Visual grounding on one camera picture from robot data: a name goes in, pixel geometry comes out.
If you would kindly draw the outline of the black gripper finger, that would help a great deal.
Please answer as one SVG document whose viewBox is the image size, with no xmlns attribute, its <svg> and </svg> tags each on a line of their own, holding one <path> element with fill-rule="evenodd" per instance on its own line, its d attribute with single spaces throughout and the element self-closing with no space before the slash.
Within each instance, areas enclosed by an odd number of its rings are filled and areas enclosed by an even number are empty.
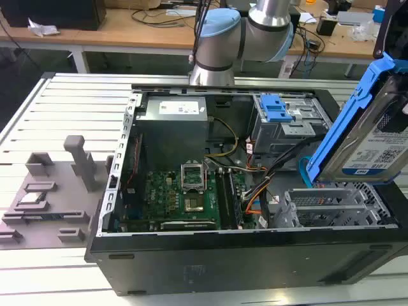
<svg viewBox="0 0 408 306">
<path fill-rule="evenodd" d="M 385 7 L 373 58 L 388 54 L 393 59 L 407 59 L 407 0 L 391 0 Z"/>
<path fill-rule="evenodd" d="M 393 75 L 386 91 L 387 107 L 380 124 L 383 133 L 402 133 L 407 128 L 407 77 Z"/>
</svg>

